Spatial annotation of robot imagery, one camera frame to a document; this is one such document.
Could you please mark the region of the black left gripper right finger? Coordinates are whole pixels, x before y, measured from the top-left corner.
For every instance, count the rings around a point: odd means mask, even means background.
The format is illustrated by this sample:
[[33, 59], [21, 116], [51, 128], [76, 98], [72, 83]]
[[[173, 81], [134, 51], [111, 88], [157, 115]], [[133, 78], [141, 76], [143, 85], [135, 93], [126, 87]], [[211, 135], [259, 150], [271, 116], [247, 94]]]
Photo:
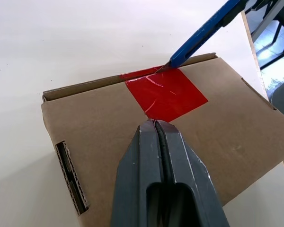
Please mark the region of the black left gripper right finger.
[[205, 164], [172, 124], [155, 121], [165, 181], [163, 227], [230, 227]]

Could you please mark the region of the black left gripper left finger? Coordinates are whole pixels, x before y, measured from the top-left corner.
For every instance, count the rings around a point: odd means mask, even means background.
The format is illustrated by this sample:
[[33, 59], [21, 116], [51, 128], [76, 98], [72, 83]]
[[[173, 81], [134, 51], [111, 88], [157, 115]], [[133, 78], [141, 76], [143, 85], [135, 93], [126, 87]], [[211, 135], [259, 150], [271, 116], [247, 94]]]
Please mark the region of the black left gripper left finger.
[[154, 121], [147, 120], [119, 163], [110, 227], [159, 227], [163, 182], [158, 134]]

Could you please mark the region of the brown cardboard box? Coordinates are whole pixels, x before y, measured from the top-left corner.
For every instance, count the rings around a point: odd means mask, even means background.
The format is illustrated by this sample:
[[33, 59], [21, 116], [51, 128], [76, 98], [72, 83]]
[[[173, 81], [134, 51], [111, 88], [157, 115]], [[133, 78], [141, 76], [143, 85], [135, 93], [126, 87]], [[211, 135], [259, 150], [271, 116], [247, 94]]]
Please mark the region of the brown cardboard box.
[[[205, 164], [225, 205], [284, 160], [284, 115], [215, 53], [178, 69], [208, 102], [167, 123]], [[80, 227], [110, 226], [119, 163], [138, 126], [161, 121], [147, 117], [121, 75], [43, 93], [44, 124]]]

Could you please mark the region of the blue utility knife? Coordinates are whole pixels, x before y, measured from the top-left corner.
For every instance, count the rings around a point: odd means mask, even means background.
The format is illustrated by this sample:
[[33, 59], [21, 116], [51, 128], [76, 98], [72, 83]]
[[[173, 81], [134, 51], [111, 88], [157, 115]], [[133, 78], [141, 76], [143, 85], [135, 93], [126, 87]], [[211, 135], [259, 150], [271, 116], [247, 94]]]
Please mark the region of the blue utility knife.
[[249, 0], [228, 0], [217, 10], [184, 44], [171, 56], [170, 60], [157, 72], [180, 67], [221, 27], [227, 26]]

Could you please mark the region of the red tape patch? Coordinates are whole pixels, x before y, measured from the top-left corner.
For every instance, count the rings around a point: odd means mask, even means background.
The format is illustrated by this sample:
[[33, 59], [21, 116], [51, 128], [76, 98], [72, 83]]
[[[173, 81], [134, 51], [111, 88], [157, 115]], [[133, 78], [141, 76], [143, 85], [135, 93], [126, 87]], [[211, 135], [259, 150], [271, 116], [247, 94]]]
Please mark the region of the red tape patch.
[[158, 73], [158, 67], [121, 75], [149, 119], [171, 122], [208, 99], [180, 69]]

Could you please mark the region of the black metal stand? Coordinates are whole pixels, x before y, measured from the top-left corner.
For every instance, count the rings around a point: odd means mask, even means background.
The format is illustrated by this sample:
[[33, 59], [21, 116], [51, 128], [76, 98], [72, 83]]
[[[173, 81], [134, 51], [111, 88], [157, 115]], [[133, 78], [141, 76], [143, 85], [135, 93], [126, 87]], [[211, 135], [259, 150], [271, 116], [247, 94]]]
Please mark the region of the black metal stand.
[[[245, 14], [252, 34], [277, 2], [278, 0], [251, 0], [247, 4]], [[253, 44], [261, 70], [279, 60], [284, 60], [284, 6], [266, 25]]]

